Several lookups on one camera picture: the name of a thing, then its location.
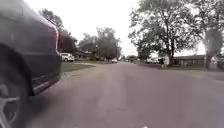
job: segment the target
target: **sky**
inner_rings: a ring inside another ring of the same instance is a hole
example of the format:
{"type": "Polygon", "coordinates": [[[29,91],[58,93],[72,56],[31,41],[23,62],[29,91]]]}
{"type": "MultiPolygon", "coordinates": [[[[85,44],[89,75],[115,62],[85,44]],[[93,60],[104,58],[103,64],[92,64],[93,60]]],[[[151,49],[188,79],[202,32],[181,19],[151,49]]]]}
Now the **sky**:
{"type": "MultiPolygon", "coordinates": [[[[130,44],[128,34],[130,12],[137,6],[137,0],[25,0],[33,10],[46,8],[61,17],[64,27],[79,41],[84,33],[97,35],[96,28],[111,27],[122,43],[122,53],[137,55],[136,47],[130,44]]],[[[180,55],[192,55],[193,51],[182,51],[180,55]]],[[[204,54],[203,44],[198,45],[197,54],[204,54]]]]}

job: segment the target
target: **road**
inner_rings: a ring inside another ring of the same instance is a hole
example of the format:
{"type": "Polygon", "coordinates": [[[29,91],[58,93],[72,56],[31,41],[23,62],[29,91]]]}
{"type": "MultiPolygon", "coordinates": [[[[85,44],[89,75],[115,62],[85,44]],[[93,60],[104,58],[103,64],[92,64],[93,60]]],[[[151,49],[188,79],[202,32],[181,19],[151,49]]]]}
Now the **road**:
{"type": "Polygon", "coordinates": [[[223,128],[224,83],[120,62],[63,77],[31,109],[36,128],[223,128]]]}

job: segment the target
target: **tire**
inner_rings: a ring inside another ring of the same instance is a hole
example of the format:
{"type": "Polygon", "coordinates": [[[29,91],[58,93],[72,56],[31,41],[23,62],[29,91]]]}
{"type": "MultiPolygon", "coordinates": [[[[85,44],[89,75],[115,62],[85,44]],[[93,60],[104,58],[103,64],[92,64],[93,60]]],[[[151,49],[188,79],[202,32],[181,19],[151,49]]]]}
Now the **tire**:
{"type": "Polygon", "coordinates": [[[24,128],[28,89],[16,68],[0,63],[0,128],[24,128]]]}
{"type": "Polygon", "coordinates": [[[65,59],[64,59],[64,61],[65,61],[65,62],[68,62],[68,59],[67,59],[67,58],[65,58],[65,59]]]}

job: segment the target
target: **dark gray car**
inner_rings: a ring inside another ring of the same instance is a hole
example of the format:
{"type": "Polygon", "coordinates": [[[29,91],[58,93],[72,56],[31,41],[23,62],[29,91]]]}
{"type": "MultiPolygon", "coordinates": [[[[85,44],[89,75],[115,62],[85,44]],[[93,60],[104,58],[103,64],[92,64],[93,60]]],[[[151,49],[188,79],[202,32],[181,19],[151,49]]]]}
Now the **dark gray car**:
{"type": "Polygon", "coordinates": [[[23,0],[0,0],[0,128],[22,127],[26,102],[60,79],[54,25],[23,0]]]}

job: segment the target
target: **grass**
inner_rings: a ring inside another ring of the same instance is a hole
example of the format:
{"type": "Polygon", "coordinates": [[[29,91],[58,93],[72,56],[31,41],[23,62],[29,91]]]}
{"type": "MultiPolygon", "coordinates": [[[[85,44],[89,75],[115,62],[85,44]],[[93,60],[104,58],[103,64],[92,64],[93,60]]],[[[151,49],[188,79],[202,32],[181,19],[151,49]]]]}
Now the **grass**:
{"type": "Polygon", "coordinates": [[[167,70],[203,70],[204,68],[201,66],[171,66],[165,68],[167,70]]]}
{"type": "Polygon", "coordinates": [[[86,65],[86,64],[63,63],[61,70],[62,72],[71,72],[71,71],[80,70],[84,68],[90,68],[90,67],[95,67],[95,66],[86,65]]]}

